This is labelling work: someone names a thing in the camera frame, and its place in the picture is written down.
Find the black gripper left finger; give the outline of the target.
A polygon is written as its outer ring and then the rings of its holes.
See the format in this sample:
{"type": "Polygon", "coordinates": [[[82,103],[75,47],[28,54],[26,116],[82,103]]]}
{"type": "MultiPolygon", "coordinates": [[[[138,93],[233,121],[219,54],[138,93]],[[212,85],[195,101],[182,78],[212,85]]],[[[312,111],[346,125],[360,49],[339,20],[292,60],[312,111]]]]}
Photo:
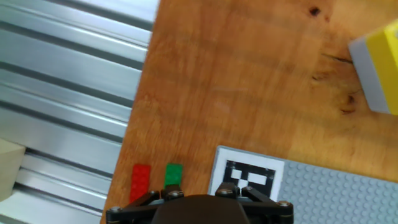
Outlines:
{"type": "Polygon", "coordinates": [[[165,202],[184,197],[179,185],[167,185],[161,191],[149,191],[129,205],[106,211],[107,224],[128,224],[153,218],[165,202]]]}

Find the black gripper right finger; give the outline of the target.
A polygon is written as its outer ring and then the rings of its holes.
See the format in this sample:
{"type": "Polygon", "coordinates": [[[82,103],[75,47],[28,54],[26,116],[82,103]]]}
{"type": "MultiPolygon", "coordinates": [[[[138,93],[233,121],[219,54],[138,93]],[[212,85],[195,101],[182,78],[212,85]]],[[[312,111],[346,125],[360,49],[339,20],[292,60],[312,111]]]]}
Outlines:
{"type": "Polygon", "coordinates": [[[294,206],[288,201],[275,202],[254,187],[240,189],[231,182],[223,182],[215,192],[216,197],[229,198],[238,203],[249,223],[294,223],[294,206]]]}

